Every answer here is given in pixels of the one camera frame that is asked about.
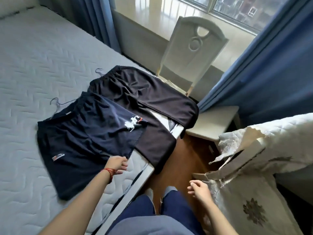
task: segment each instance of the black shorts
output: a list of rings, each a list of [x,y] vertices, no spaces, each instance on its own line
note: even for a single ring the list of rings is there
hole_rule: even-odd
[[[39,149],[58,196],[75,196],[110,156],[129,158],[146,126],[141,117],[92,92],[38,122]]]
[[[198,118],[197,104],[160,79],[134,67],[115,66],[90,82],[88,91],[107,97],[149,123],[136,149],[160,172],[173,152],[176,138],[151,114],[154,110],[192,128]]]

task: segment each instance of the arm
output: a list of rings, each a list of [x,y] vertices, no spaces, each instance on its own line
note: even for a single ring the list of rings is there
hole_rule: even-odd
[[[187,189],[189,190],[188,194],[197,198],[205,208],[216,235],[238,235],[217,205],[214,204],[207,184],[200,180],[191,180]]]
[[[117,170],[115,174],[127,169],[126,157],[114,156],[107,161],[105,168]],[[86,188],[61,211],[39,235],[84,235],[90,218],[110,181],[107,170],[100,171]]]

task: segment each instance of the shorts logo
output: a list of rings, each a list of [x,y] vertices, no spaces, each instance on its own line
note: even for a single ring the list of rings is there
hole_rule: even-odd
[[[139,123],[141,120],[142,120],[141,117],[139,117],[138,115],[135,115],[134,117],[131,118],[131,122],[130,122],[130,121],[126,121],[126,122],[125,122],[125,126],[126,126],[127,129],[130,130],[130,132],[131,132],[131,131],[134,130],[135,125],[136,125],[137,123]]]
[[[60,153],[60,154],[54,156],[54,157],[52,158],[52,160],[55,161],[55,160],[59,159],[60,157],[63,157],[64,155],[65,155],[64,153]]]

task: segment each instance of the red string bracelet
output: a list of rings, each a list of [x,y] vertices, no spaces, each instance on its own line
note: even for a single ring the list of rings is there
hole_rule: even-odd
[[[112,168],[103,168],[102,170],[107,170],[110,173],[110,181],[109,181],[109,183],[111,183],[112,179],[113,179],[113,176],[114,176],[114,174],[116,173],[117,170],[112,169]]]

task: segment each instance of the chair backrest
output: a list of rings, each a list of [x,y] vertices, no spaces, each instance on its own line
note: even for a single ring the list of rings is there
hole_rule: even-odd
[[[199,27],[208,33],[200,36]],[[213,22],[196,16],[180,16],[162,57],[159,75],[187,91],[201,79],[227,42]],[[179,76],[186,80],[185,84],[167,75]]]

